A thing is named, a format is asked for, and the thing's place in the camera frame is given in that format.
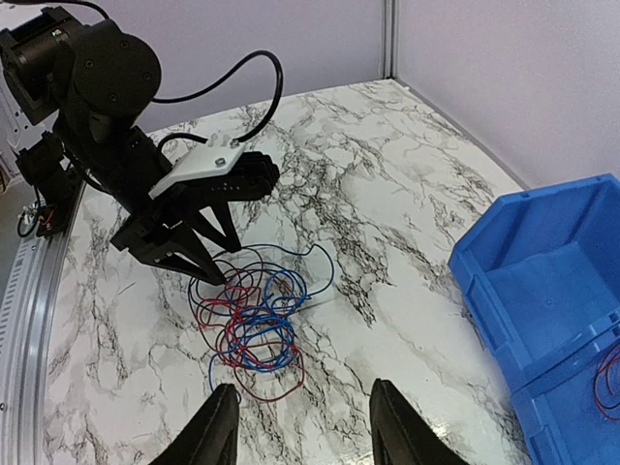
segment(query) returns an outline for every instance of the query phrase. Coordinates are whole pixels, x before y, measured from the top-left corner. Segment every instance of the marble surface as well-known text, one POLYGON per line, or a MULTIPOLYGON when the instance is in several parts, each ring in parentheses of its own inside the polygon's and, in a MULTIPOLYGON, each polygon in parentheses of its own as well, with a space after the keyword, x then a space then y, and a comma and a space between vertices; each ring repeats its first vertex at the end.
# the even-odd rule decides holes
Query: marble surface
MULTIPOLYGON (((154 139, 239 135, 265 109, 208 116, 154 139)), ((234 206, 242 241, 296 250, 319 241, 337 276, 330 298, 293 319, 306 354, 303 389, 275 404, 244 398, 239 463, 371 464, 377 377, 391 379, 470 463, 530 463, 499 369, 447 266, 454 241, 516 183, 393 81, 286 98, 252 145, 282 178, 271 197, 234 206)), ((168 155, 191 146, 172 142, 168 155)), ((185 301, 186 279, 116 251, 109 239, 123 216, 94 191, 77 214, 48 352, 49 464, 147 464, 210 393, 211 353, 185 301)), ((319 283, 328 268, 317 257, 304 272, 319 283)), ((233 382, 233 373, 216 366, 215 380, 233 382)), ((275 393, 273 383, 257 387, 275 393)))

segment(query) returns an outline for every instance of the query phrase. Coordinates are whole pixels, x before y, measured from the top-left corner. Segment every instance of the blue storage bin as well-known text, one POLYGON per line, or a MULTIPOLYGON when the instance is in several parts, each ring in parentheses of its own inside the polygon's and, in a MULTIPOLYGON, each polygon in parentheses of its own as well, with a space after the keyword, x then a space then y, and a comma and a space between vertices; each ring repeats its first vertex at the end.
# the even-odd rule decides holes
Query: blue storage bin
POLYGON ((455 245, 449 267, 511 392, 618 325, 619 232, 604 175, 503 196, 455 245))
MULTIPOLYGON (((593 390, 598 365, 617 344, 618 334, 617 328, 607 331, 512 396, 535 465, 620 463, 620 423, 599 411, 593 390)), ((618 371, 612 373, 619 387, 618 371)), ((618 398, 604 401, 612 404, 618 398)))

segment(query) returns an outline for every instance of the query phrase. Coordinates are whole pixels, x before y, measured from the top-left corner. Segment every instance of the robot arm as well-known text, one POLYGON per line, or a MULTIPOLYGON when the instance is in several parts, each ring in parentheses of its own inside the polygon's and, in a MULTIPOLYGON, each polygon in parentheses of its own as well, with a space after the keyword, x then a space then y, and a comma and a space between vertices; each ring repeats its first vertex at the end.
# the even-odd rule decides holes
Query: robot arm
MULTIPOLYGON (((244 152, 245 139, 239 138, 226 146, 199 145, 173 167, 135 122, 151 102, 184 98, 154 98, 161 83, 157 56, 111 19, 87 26, 62 8, 45 8, 17 29, 0 32, 0 58, 7 84, 32 124, 58 110, 53 131, 17 156, 26 181, 53 208, 38 235, 68 228, 85 180, 130 213, 111 241, 116 248, 128 248, 143 264, 223 284, 197 234, 230 252, 241 247, 228 202, 257 201, 271 193, 279 170, 270 157, 244 152), (67 170, 60 164, 63 157, 71 161, 67 170), (223 233, 201 214, 206 207, 223 233)), ((279 78, 281 91, 281 73, 279 78)), ((278 100, 279 95, 268 117, 278 100)))

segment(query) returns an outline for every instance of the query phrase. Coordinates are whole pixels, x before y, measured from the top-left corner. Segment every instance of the wire bundle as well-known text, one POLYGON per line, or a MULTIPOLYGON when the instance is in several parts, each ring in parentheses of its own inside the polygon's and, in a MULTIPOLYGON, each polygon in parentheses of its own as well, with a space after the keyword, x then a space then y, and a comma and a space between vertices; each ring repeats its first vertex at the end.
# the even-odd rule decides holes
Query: wire bundle
POLYGON ((594 377, 594 399, 601 413, 613 421, 620 421, 618 414, 614 412, 620 408, 620 400, 607 405, 607 401, 617 396, 613 388, 613 367, 620 361, 620 344, 614 347, 604 358, 603 362, 598 366, 596 376, 594 377), (604 386, 601 387, 600 379, 604 377, 604 386))
POLYGON ((323 293, 331 286, 335 268, 329 253, 321 245, 314 244, 305 253, 296 253, 278 245, 258 244, 246 246, 256 260, 241 266, 234 266, 215 257, 217 264, 225 266, 226 285, 215 297, 200 295, 197 279, 191 279, 188 286, 188 301, 202 338, 213 351, 208 367, 209 387, 213 390, 212 371, 216 360, 232 368, 237 383, 251 397, 262 402, 275 402, 303 386, 305 367, 303 353, 296 344, 295 329, 290 321, 312 297, 323 293), (277 263, 266 262, 259 252, 270 248, 280 250, 297 258, 309 256, 315 248, 320 249, 330 265, 327 284, 310 293, 301 274, 277 263), (207 338, 207 329, 214 340, 207 338), (296 384, 274 398, 264 398, 254 393, 239 376, 242 370, 254 373, 276 374, 287 367, 298 371, 296 384))
POLYGON ((47 226, 51 223, 51 219, 54 217, 55 208, 43 205, 41 202, 41 195, 39 190, 35 187, 35 196, 37 199, 30 208, 24 208, 17 218, 17 235, 21 238, 28 237, 37 229, 39 224, 47 226), (26 216, 31 214, 32 218, 29 223, 26 223, 26 216), (27 224, 28 229, 26 232, 23 230, 23 225, 27 224))

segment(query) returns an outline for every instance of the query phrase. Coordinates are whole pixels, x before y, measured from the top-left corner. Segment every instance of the red wire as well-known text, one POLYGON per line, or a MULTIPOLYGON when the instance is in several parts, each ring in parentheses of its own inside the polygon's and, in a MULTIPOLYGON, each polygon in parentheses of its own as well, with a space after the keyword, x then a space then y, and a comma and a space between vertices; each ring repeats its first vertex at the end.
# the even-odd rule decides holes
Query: red wire
MULTIPOLYGON (((252 398, 262 402, 276 402, 303 386, 303 383, 305 381, 305 366, 303 363, 303 354, 294 342, 287 343, 282 340, 263 340, 262 343, 251 344, 247 346, 242 344, 241 339, 239 339, 236 334, 236 330, 242 327, 244 322, 247 322, 251 318, 256 317, 257 314, 260 314, 261 312, 266 312, 265 309, 259 308, 263 296, 260 284, 264 277, 264 271, 261 270, 258 285, 255 285, 255 278, 253 274, 248 273, 243 268, 238 269, 234 266, 231 266, 224 273, 224 276, 227 281, 230 281, 232 278, 234 278, 234 276, 236 276, 238 284, 235 286, 227 284, 225 286, 225 289, 214 298, 202 298, 199 296, 200 303, 196 306, 196 309, 192 308, 192 314, 194 315, 194 318, 198 325, 201 337, 204 339, 207 347, 217 354, 218 359, 224 365, 232 368, 237 382, 243 388, 243 390, 245 390, 252 398), (248 279, 248 281, 251 281, 248 286, 242 285, 246 278, 248 279), (255 312, 248 312, 248 310, 254 307, 257 307, 255 312), (224 318, 223 315, 226 312, 222 312, 222 309, 228 310, 228 315, 226 316, 228 320, 226 321, 226 323, 212 323, 213 319, 217 319, 220 317, 224 318), (215 334, 214 344, 209 342, 208 338, 206 337, 206 334, 204 333, 204 330, 206 328, 220 328, 219 331, 215 334), (288 347, 292 351, 293 359, 299 360, 298 365, 301 370, 301 376, 300 380, 283 394, 275 398, 263 398, 254 393, 241 381, 241 378, 239 376, 239 370, 243 369, 246 371, 256 372, 256 367, 260 367, 263 369, 271 368, 271 365, 261 361, 257 354, 255 354, 254 350, 260 347, 272 346, 280 346, 283 348, 288 347), (243 363, 242 360, 244 359, 254 364, 254 366, 243 363)), ((275 281, 278 286, 281 286, 282 289, 285 290, 286 294, 291 291, 291 287, 286 280, 276 278, 275 281)), ((269 322, 267 322, 264 325, 272 326, 274 324, 270 324, 269 322)))
POLYGON ((49 213, 49 216, 47 216, 47 219, 41 224, 42 226, 47 225, 51 219, 54 217, 54 212, 56 211, 56 209, 54 208, 53 210, 51 210, 51 212, 49 213))
POLYGON ((612 396, 615 396, 615 391, 613 387, 611 386, 610 373, 611 373, 611 369, 613 368, 613 366, 620 361, 620 353, 617 352, 617 349, 619 347, 620 346, 616 346, 614 349, 612 349, 609 352, 609 354, 604 358, 604 360, 601 362, 601 364, 597 368, 597 373, 596 373, 596 376, 594 377, 594 385, 593 385, 594 400, 597 404, 597 407, 599 408, 599 411, 607 419, 610 419, 612 421, 620 421, 620 418, 613 417, 612 415, 609 414, 609 412, 615 411, 616 409, 620 408, 620 405, 607 406, 603 403, 599 395, 599 379, 604 373, 605 384, 606 384, 607 390, 611 393, 612 396))

